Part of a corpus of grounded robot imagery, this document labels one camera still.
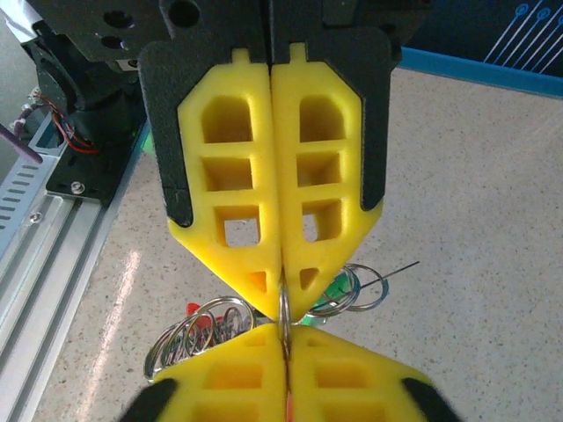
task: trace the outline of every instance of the red wire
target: red wire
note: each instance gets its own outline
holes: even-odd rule
[[[41,95],[41,94],[36,94],[36,96],[38,98],[40,98],[44,103],[47,103],[53,109],[53,122],[57,126],[57,128],[59,129],[59,132],[61,132],[61,135],[64,138],[64,141],[69,145],[69,147],[71,147],[76,152],[80,152],[82,154],[98,154],[99,153],[99,149],[92,149],[91,143],[84,141],[83,139],[81,139],[76,134],[74,129],[72,127],[70,127],[69,123],[64,118],[64,114],[62,114],[62,112],[58,109],[58,107],[55,104],[53,104],[53,102],[49,98],[47,98],[47,97],[45,97],[44,95]],[[61,122],[59,121],[59,118],[61,118],[63,120],[64,126],[66,127],[66,130],[62,127]],[[81,144],[83,147],[86,147],[87,149],[83,149],[83,148],[78,147],[77,145],[75,145],[72,142],[71,139],[74,139],[76,142]]]

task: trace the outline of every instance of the speckled countertop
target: speckled countertop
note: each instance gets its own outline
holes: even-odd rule
[[[396,70],[384,216],[355,261],[390,279],[326,330],[428,373],[467,420],[563,420],[563,103]],[[142,156],[35,421],[115,419],[186,303],[229,288],[168,234]]]

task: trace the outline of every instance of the screw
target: screw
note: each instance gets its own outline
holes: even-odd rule
[[[74,193],[75,195],[79,195],[80,193],[84,193],[84,190],[86,188],[84,187],[84,185],[80,182],[72,182],[70,184],[70,190],[72,191],[72,193]]]
[[[33,213],[29,216],[30,222],[39,222],[41,220],[41,213]]]

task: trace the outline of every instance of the bolt hole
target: bolt hole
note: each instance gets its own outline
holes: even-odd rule
[[[189,28],[197,24],[200,19],[200,10],[192,2],[178,0],[168,11],[171,22],[180,28]]]
[[[104,20],[108,25],[117,29],[131,28],[135,24],[133,17],[124,11],[107,11],[104,13]]]
[[[383,24],[379,26],[379,29],[381,29],[387,35],[391,35],[395,31],[397,31],[397,26],[394,24]]]
[[[112,50],[120,50],[123,48],[123,40],[120,37],[108,35],[102,38],[102,46]]]

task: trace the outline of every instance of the yellow foam pad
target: yellow foam pad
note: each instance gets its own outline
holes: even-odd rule
[[[294,422],[425,422],[401,384],[411,367],[307,327],[291,329],[289,363]]]
[[[379,218],[360,205],[362,102],[303,44],[291,62],[210,69],[178,107],[194,224],[172,234],[266,316],[277,319],[280,278],[299,320]],[[308,216],[315,232],[307,237]],[[254,225],[231,244],[230,222]],[[237,226],[246,234],[250,226]]]
[[[159,421],[286,421],[286,367],[274,324],[169,367],[155,381],[167,378],[178,388]]]

